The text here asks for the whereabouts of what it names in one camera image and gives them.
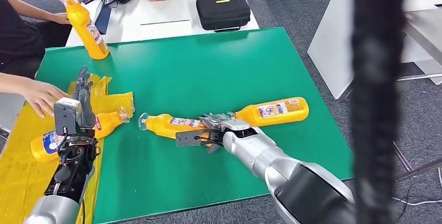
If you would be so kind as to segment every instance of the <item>black pants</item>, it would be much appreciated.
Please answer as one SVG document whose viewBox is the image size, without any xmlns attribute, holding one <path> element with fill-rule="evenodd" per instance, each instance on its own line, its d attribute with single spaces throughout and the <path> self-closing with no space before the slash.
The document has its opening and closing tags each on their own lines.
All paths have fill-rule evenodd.
<svg viewBox="0 0 442 224">
<path fill-rule="evenodd" d="M 48 21 L 29 22 L 28 24 L 32 24 L 38 29 L 43 38 L 44 48 L 64 47 L 72 29 L 71 25 Z M 3 67 L 1 72 L 34 79 L 35 73 L 43 60 L 44 53 L 45 51 L 42 50 L 41 54 L 13 60 Z"/>
</svg>

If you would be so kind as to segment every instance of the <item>black case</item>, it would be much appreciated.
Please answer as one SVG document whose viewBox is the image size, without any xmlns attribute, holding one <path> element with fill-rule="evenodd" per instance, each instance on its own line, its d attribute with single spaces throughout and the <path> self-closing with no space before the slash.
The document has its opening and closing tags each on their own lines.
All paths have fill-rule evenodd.
<svg viewBox="0 0 442 224">
<path fill-rule="evenodd" d="M 215 32 L 239 30 L 250 21 L 246 0 L 197 0 L 201 26 Z"/>
</svg>

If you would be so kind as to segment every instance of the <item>bottle label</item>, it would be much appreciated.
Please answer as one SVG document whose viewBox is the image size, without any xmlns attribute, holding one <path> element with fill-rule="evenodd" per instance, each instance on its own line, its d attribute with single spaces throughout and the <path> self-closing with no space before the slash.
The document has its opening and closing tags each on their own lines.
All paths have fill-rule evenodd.
<svg viewBox="0 0 442 224">
<path fill-rule="evenodd" d="M 62 142 L 64 136 L 57 135 L 54 131 L 46 133 L 42 136 L 43 147 L 46 153 L 52 154 L 57 151 L 58 146 Z"/>
<path fill-rule="evenodd" d="M 285 114 L 293 111 L 303 110 L 304 107 L 302 103 L 298 99 L 292 99 L 280 103 L 264 105 L 258 107 L 258 111 L 260 112 L 261 117 L 269 117 L 276 116 L 279 114 Z"/>
<path fill-rule="evenodd" d="M 173 117 L 170 120 L 170 124 L 198 127 L 200 125 L 200 121 L 193 120 L 193 119 L 183 119 L 183 118 L 175 118 L 175 117 Z"/>
<path fill-rule="evenodd" d="M 86 28 L 88 29 L 89 33 L 91 33 L 95 43 L 98 44 L 98 47 L 100 48 L 101 52 L 106 53 L 107 44 L 104 42 L 103 38 L 100 35 L 100 32 L 98 31 L 92 20 L 89 21 L 89 23 L 86 25 Z"/>
<path fill-rule="evenodd" d="M 100 120 L 98 119 L 98 116 L 95 116 L 95 126 L 98 131 L 101 131 L 101 124 L 100 124 Z"/>
<path fill-rule="evenodd" d="M 88 29 L 89 33 L 91 33 L 92 37 L 94 38 L 94 41 L 97 44 L 100 44 L 102 38 L 100 35 L 100 32 L 98 31 L 98 29 L 96 28 L 95 24 L 91 21 L 89 21 L 89 23 L 86 25 L 86 28 Z"/>
</svg>

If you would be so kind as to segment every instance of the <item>yellow label sticker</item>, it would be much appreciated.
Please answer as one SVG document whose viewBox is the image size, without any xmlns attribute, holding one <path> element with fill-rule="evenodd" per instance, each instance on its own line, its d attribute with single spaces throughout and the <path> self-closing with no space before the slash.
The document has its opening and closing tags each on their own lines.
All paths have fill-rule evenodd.
<svg viewBox="0 0 442 224">
<path fill-rule="evenodd" d="M 217 4 L 219 4 L 219 3 L 227 3 L 227 2 L 230 2 L 230 0 L 218 0 L 218 1 L 216 1 Z"/>
</svg>

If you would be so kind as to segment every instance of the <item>yellow bottle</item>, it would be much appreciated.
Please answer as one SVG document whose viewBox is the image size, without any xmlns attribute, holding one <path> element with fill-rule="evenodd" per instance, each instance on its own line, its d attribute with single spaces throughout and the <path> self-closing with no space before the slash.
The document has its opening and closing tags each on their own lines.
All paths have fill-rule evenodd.
<svg viewBox="0 0 442 224">
<path fill-rule="evenodd" d="M 78 0 L 60 0 L 66 7 L 67 17 L 80 36 L 84 47 L 93 59 L 104 59 L 109 54 L 107 44 L 92 22 L 89 11 Z"/>
<path fill-rule="evenodd" d="M 143 113 L 138 120 L 140 130 L 150 130 L 157 135 L 175 139 L 177 132 L 205 129 L 198 120 L 172 117 L 169 114 L 150 116 Z"/>
<path fill-rule="evenodd" d="M 108 136 L 120 124 L 128 123 L 130 120 L 126 110 L 120 108 L 116 112 L 98 114 L 95 116 L 95 138 L 100 139 Z M 63 136 L 57 135 L 54 131 L 37 137 L 31 141 L 33 156 L 40 162 L 55 160 L 58 157 L 57 148 L 62 142 Z"/>
<path fill-rule="evenodd" d="M 302 121 L 309 115 L 309 106 L 302 97 L 292 97 L 268 103 L 252 104 L 235 112 L 234 118 L 251 126 L 261 127 L 280 123 Z"/>
<path fill-rule="evenodd" d="M 242 119 L 254 127 L 302 121 L 308 114 L 309 107 L 302 97 L 249 105 L 236 113 L 227 113 L 232 119 Z M 198 120 L 176 118 L 169 114 L 149 116 L 147 113 L 140 116 L 138 127 L 140 130 L 150 130 L 157 135 L 172 139 L 175 139 L 177 132 L 206 128 Z"/>
</svg>

